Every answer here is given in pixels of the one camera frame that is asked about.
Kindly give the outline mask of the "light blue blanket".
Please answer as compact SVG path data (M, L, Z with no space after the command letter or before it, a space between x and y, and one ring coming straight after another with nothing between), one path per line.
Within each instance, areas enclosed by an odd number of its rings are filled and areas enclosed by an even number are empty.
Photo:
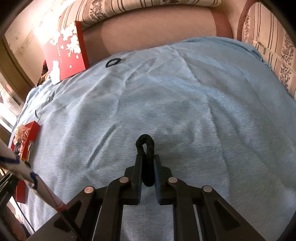
M116 54L27 96L41 128L31 167L64 202L135 162L148 134L187 184L212 186L266 240L295 212L295 100L252 46L200 37Z

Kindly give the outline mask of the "red floral box lid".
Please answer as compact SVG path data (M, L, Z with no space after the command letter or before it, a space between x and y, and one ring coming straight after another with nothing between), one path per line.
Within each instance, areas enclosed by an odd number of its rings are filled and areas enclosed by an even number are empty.
M55 32L43 46L43 53L53 85L90 67L82 26L78 21Z

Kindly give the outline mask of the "red jewelry box tray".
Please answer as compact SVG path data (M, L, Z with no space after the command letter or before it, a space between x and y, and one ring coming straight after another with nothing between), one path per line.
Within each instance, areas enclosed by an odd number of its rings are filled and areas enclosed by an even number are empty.
M16 155L23 162L28 162L29 153L30 153L31 149L33 148L33 145L34 145L35 140L37 138L37 135L38 135L38 132L40 129L40 125L36 121L32 121L24 126L26 126L28 128L25 132L29 133L29 137L28 137L28 140L25 144L25 148L23 150L23 153L16 154ZM14 150L14 147L15 147L15 145L12 142L12 144L10 145L10 148L12 150ZM27 188L27 186L26 186L25 182L23 180L20 180L17 184L17 187L16 187L16 193L15 193L16 202L20 202L20 203L25 204L25 202L26 202L26 188Z

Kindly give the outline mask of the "white blue patterned sleeve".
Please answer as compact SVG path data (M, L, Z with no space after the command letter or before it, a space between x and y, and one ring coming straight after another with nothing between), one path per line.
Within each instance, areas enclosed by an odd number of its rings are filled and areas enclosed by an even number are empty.
M57 212L62 212L66 209L66 204L2 140L1 168L15 174L20 180L24 180L38 197Z

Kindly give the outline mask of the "white black-dotted scrunchie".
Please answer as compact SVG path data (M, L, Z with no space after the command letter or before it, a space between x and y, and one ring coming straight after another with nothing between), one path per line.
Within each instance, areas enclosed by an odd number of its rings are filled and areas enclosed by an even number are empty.
M24 134L24 132L27 130L28 128L24 125L20 125L18 126L16 132L15 132L15 141L18 142L21 138L22 135Z

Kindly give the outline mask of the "striped floral side pillow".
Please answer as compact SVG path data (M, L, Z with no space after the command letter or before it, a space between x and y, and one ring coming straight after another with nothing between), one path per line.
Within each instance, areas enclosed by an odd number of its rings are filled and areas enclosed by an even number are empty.
M245 3L237 40L254 46L295 98L295 45L275 15L259 1Z

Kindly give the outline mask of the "red plaid scrunchie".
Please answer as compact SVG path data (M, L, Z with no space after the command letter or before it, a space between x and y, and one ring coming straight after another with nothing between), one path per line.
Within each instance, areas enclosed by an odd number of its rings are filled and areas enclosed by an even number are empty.
M28 137L29 137L29 133L28 132L24 132L22 133L21 135L15 135L15 138L14 138L14 153L15 154L22 154L23 153L23 150L25 148L25 144L28 140Z

